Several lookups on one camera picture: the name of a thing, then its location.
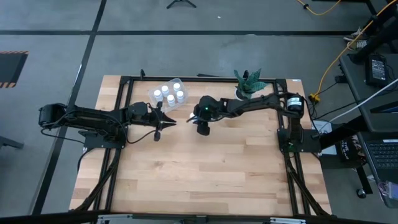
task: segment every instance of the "yellow cable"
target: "yellow cable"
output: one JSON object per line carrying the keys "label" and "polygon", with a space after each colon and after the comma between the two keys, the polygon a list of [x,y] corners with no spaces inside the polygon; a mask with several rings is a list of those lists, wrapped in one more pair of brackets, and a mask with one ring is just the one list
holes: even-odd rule
{"label": "yellow cable", "polygon": [[[299,3],[301,3],[303,6],[305,6],[306,4],[304,3],[304,2],[302,2],[301,0],[297,0]],[[323,16],[323,15],[325,15],[326,13],[328,13],[329,11],[331,11],[334,7],[336,7],[337,6],[337,4],[339,4],[341,2],[341,0],[338,0],[337,2],[336,2],[336,4],[334,4],[330,9],[328,9],[328,10],[326,10],[325,12],[323,12],[323,13],[316,13],[316,12],[314,12],[314,11],[312,11],[308,6],[306,7],[306,9],[308,9],[308,11],[310,11],[312,14],[314,14],[314,15],[316,15],[316,16]]]}
{"label": "yellow cable", "polygon": [[[380,14],[386,10],[391,4],[394,4],[396,1],[398,0],[393,0],[392,2],[390,2],[388,5],[384,6],[383,9],[381,9],[378,14],[376,16],[380,16]],[[321,92],[321,87],[322,87],[322,83],[323,83],[323,79],[325,78],[326,74],[329,72],[330,68],[337,62],[337,60],[343,55],[344,52],[346,52],[346,50],[353,44],[356,42],[356,40],[362,36],[362,33],[373,23],[373,21],[371,21],[360,33],[357,37],[355,37],[355,39],[353,41],[351,41],[347,47],[337,56],[337,58],[329,65],[329,67],[326,69],[325,73],[323,74],[322,78],[321,78],[321,82],[319,83],[319,87],[318,87],[318,91],[314,94],[314,96],[319,95],[319,92]]]}

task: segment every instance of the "tripod leg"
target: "tripod leg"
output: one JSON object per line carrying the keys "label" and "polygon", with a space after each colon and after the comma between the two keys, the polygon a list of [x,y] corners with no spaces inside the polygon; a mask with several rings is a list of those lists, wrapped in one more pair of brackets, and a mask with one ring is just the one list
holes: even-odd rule
{"label": "tripod leg", "polygon": [[180,1],[180,0],[174,0],[173,2],[171,2],[171,3],[166,7],[166,9],[170,9],[170,7],[172,7],[172,5],[173,5],[174,3],[176,3],[176,2],[178,2],[178,1]]}
{"label": "tripod leg", "polygon": [[194,3],[190,2],[189,0],[185,0],[185,1],[186,1],[187,3],[189,3],[192,7],[194,7],[194,8],[197,7]]}

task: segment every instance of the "white cable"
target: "white cable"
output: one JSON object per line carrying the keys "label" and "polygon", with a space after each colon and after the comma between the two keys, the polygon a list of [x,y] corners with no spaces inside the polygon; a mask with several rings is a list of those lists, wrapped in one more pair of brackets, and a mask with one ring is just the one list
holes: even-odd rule
{"label": "white cable", "polygon": [[[398,79],[396,79],[396,80],[394,80],[392,83],[386,85],[384,88],[382,88],[381,90],[377,91],[375,94],[371,95],[368,99],[366,99],[366,100],[364,100],[362,103],[356,105],[354,108],[351,108],[349,111],[346,111],[346,112],[344,112],[344,113],[342,113],[342,114],[336,116],[335,118],[331,119],[331,120],[329,121],[329,123],[333,122],[333,121],[334,121],[335,119],[337,119],[337,118],[340,118],[340,117],[342,117],[342,116],[344,116],[344,115],[350,113],[351,111],[355,110],[356,108],[359,108],[360,106],[364,105],[366,102],[368,102],[369,100],[371,100],[372,98],[374,98],[374,97],[377,96],[379,93],[381,93],[382,91],[384,91],[386,88],[389,88],[392,84],[394,84],[394,83],[396,83],[396,82],[398,82]],[[326,125],[327,125],[327,123],[324,124],[324,125],[322,126],[322,128],[319,129],[319,131],[321,131]]]}

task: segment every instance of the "potted plant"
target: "potted plant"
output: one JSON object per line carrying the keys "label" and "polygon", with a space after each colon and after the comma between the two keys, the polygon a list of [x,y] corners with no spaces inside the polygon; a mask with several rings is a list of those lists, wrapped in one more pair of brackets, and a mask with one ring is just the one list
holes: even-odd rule
{"label": "potted plant", "polygon": [[235,98],[238,100],[248,100],[251,95],[266,87],[266,83],[259,82],[261,68],[249,75],[248,71],[244,72],[243,77],[239,76],[238,71],[234,70],[234,74],[238,79],[239,85],[235,89]]}

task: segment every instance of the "clear plastic container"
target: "clear plastic container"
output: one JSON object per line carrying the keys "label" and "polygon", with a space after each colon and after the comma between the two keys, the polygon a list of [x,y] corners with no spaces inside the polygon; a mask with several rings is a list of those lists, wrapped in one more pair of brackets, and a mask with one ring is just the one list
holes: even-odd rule
{"label": "clear plastic container", "polygon": [[[174,88],[174,84],[178,83],[180,86],[179,88]],[[174,78],[171,81],[162,83],[161,85],[157,86],[154,89],[151,89],[148,91],[148,95],[149,98],[151,100],[152,106],[155,106],[157,104],[157,102],[159,101],[159,96],[155,96],[155,91],[159,90],[162,91],[162,87],[163,86],[167,86],[169,88],[169,93],[168,95],[173,95],[174,96],[174,105],[171,106],[169,104],[169,102],[167,101],[167,97],[163,97],[163,106],[162,106],[162,111],[164,113],[167,113],[169,111],[172,111],[174,109],[177,109],[178,107],[180,107],[181,105],[183,105],[184,103],[187,102],[187,98],[188,98],[188,90],[185,88],[184,84],[181,82],[181,79],[179,78]],[[178,91],[182,91],[183,92],[183,99],[178,99],[177,100],[177,92],[175,91],[175,89],[177,89]]]}

